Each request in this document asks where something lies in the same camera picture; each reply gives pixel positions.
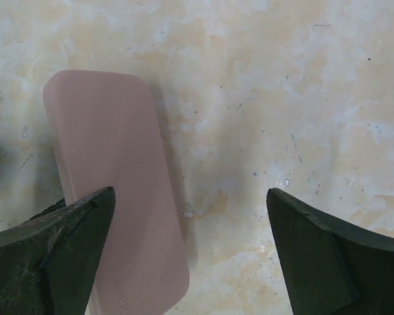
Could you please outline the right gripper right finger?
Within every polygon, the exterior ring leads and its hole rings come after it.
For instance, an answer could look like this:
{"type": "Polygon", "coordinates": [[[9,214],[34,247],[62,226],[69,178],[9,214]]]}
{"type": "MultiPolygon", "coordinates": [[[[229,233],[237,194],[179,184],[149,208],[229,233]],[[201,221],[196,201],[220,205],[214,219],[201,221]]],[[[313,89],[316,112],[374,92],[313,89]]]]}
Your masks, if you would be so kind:
{"type": "Polygon", "coordinates": [[[266,202],[294,314],[394,314],[394,238],[279,188],[266,202]]]}

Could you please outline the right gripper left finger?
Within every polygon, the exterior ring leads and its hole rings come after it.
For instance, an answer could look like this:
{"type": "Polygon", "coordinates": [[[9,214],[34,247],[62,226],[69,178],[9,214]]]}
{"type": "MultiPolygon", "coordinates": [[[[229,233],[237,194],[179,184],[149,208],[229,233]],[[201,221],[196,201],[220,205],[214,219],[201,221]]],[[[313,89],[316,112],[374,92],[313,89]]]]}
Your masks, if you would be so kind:
{"type": "Polygon", "coordinates": [[[105,187],[0,232],[0,314],[84,314],[114,209],[105,187]]]}

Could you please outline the pink glasses case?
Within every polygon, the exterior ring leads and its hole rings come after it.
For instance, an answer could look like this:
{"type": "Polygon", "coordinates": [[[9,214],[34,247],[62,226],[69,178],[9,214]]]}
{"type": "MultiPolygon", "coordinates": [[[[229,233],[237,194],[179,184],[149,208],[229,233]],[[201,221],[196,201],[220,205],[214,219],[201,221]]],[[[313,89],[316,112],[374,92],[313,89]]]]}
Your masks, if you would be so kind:
{"type": "Polygon", "coordinates": [[[43,102],[65,200],[116,194],[89,312],[166,313],[190,276],[150,88],[134,75],[64,70],[43,102]]]}

